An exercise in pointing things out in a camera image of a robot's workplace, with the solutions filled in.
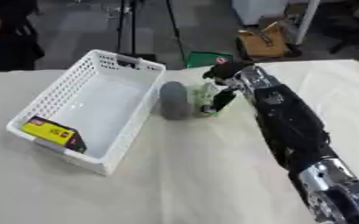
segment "robotic arm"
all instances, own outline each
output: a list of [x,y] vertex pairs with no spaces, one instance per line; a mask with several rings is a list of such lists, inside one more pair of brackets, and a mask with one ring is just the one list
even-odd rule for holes
[[214,66],[203,78],[226,86],[204,113],[219,112],[241,92],[278,164],[319,223],[359,224],[359,178],[330,147],[320,118],[288,86],[249,63]]

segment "black clothing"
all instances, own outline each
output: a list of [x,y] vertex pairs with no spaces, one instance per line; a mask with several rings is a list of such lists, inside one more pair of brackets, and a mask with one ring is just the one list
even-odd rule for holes
[[36,33],[25,31],[35,9],[36,0],[0,0],[0,71],[32,70],[43,56]]

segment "white tablecloth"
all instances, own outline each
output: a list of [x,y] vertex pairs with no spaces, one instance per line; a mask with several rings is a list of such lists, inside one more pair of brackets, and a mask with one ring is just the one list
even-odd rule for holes
[[[320,115],[359,175],[359,63],[264,64]],[[169,72],[201,81],[207,68]],[[107,178],[5,132],[62,71],[0,73],[0,223],[298,224],[313,219],[238,97],[217,118],[168,122],[153,113]]]

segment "gray floor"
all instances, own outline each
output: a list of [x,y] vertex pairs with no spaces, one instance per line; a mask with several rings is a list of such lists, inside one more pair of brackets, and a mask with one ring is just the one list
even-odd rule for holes
[[[38,69],[67,69],[91,49],[116,51],[117,19],[107,20],[102,8],[119,6],[120,0],[91,0],[72,5],[71,0],[40,0],[41,16],[32,21],[39,30],[46,56]],[[208,51],[236,55],[234,39],[241,28],[230,1],[174,0],[173,8],[186,52]],[[126,30],[122,52],[130,51],[130,29]],[[302,46],[303,56],[283,60],[357,59],[359,49],[349,47],[331,55],[327,49],[337,40],[311,31]],[[165,0],[146,0],[138,13],[137,52],[156,53],[169,69],[183,67]]]

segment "green object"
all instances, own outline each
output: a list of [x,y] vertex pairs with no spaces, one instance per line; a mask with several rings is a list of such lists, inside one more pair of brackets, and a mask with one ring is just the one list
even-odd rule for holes
[[187,59],[187,67],[207,67],[233,61],[233,55],[218,52],[191,52]]
[[194,114],[196,116],[217,116],[216,111],[201,111],[201,108],[208,109],[212,105],[214,96],[219,93],[219,89],[212,83],[195,85],[190,87],[193,97]]

